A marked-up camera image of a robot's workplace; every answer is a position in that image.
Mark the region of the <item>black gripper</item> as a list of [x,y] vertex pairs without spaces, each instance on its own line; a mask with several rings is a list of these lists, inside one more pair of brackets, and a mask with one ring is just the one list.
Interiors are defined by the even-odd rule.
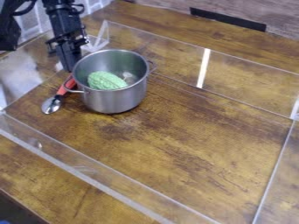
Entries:
[[53,38],[45,44],[49,53],[56,53],[60,58],[63,69],[72,71],[81,58],[80,47],[88,41],[85,26],[80,21],[84,9],[77,8],[47,8]]

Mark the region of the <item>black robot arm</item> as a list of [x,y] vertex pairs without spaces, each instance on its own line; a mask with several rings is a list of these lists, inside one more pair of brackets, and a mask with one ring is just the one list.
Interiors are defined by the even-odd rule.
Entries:
[[57,55],[63,69],[71,72],[81,59],[80,48],[89,42],[80,20],[85,6],[75,3],[76,0],[0,0],[0,51],[16,50],[23,32],[16,19],[33,10],[37,1],[41,1],[53,34],[45,42],[48,53]]

